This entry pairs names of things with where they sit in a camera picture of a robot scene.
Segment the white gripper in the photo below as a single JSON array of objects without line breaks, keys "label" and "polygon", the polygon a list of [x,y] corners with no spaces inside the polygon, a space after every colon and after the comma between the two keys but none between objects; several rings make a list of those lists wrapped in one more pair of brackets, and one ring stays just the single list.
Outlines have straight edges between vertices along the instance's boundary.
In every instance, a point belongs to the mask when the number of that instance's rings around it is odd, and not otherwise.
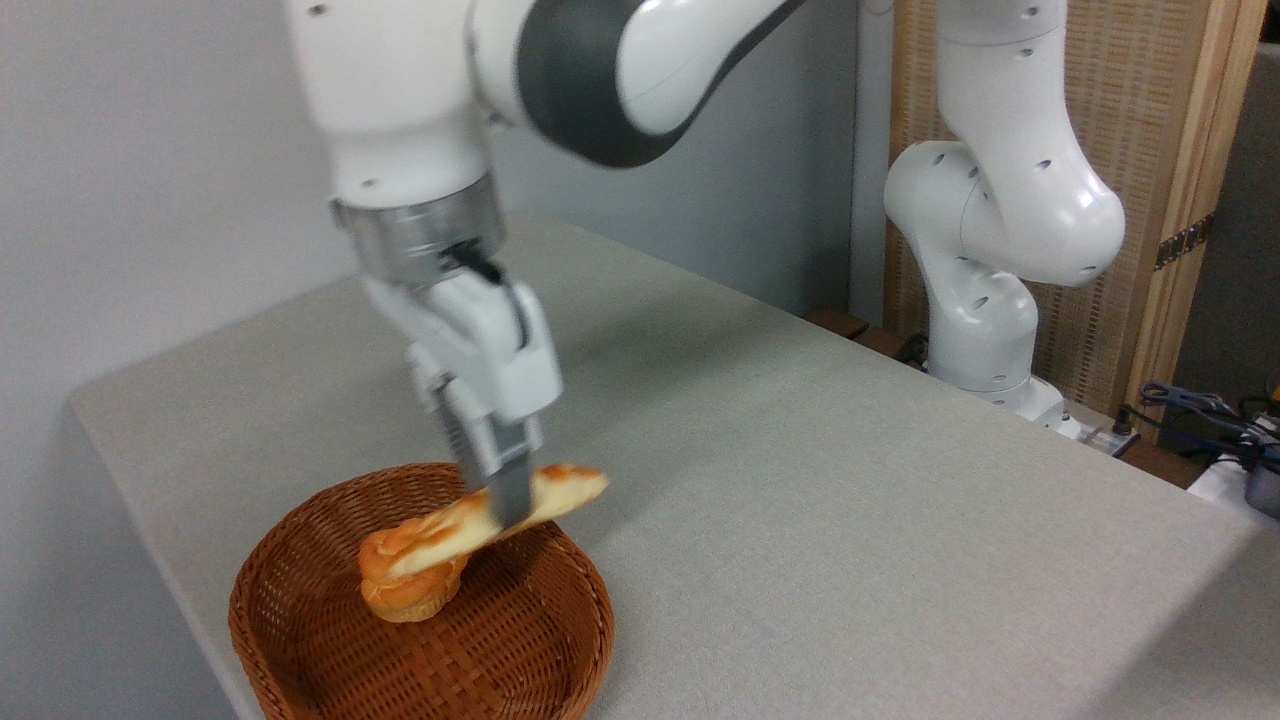
[{"label": "white gripper", "polygon": [[[476,272],[452,272],[415,290],[361,281],[372,306],[412,343],[415,392],[422,410],[436,415],[463,487],[486,487],[502,529],[516,528],[532,512],[532,455],[541,447],[535,414],[563,389],[536,295],[522,282],[494,284]],[[490,433],[483,407],[520,423],[490,419]],[[492,434],[498,469],[490,474]]]}]

